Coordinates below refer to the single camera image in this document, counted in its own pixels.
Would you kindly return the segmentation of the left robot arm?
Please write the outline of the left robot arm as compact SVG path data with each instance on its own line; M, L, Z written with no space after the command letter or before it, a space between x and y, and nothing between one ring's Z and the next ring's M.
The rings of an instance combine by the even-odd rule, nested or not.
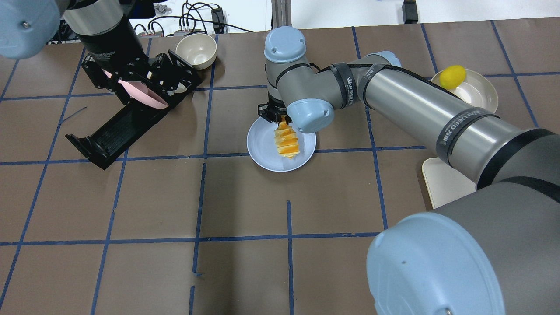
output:
M64 20L88 51L82 68L96 88L141 100L192 91L200 78L173 51L150 58L118 0L3 0L1 55L27 59L42 50Z

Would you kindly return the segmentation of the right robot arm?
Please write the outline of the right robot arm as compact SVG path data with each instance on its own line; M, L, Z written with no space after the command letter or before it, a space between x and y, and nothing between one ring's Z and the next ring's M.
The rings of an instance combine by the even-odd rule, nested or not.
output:
M378 234L366 261L378 315L557 315L559 135L522 130L401 68L389 51L314 73L300 30L265 39L269 101L302 133L362 101L476 183L476 191Z

